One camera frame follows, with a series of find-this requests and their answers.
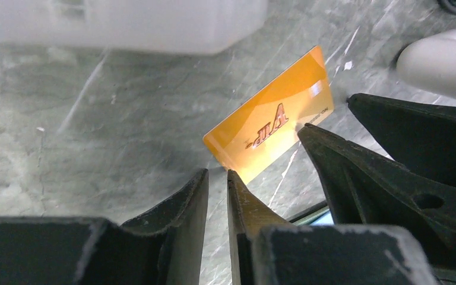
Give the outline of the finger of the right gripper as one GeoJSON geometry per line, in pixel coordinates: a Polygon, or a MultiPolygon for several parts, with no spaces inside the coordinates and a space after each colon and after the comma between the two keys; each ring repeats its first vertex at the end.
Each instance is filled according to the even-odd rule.
{"type": "Polygon", "coordinates": [[[306,124],[298,137],[336,223],[403,227],[431,264],[456,270],[456,187],[315,125],[306,124]]]}
{"type": "Polygon", "coordinates": [[[348,108],[397,162],[456,187],[456,107],[357,93],[348,108]]]}

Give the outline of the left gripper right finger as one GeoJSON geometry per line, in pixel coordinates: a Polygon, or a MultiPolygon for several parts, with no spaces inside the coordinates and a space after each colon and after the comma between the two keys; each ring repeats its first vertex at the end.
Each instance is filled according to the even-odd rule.
{"type": "Polygon", "coordinates": [[[233,284],[436,284],[426,255],[398,226],[296,226],[227,173],[233,284]]]}

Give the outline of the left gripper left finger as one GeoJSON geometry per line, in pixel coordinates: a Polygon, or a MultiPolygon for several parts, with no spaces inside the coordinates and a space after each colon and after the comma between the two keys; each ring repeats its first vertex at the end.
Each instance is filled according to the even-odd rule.
{"type": "Polygon", "coordinates": [[[148,211],[101,217],[0,217],[0,284],[198,284],[208,170],[148,211]]]}

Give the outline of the white plastic card tray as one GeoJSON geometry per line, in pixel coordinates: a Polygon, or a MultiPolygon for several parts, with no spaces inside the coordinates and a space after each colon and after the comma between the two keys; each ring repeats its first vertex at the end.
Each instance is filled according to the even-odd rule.
{"type": "Polygon", "coordinates": [[[0,41],[219,53],[263,26],[267,1],[0,1],[0,41]]]}

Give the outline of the green card holder wallet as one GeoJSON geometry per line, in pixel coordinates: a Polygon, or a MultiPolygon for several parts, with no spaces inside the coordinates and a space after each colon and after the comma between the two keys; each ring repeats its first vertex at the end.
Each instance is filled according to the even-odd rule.
{"type": "Polygon", "coordinates": [[[317,226],[317,225],[333,225],[333,217],[326,200],[321,201],[304,211],[301,211],[287,221],[298,226],[317,226]]]}

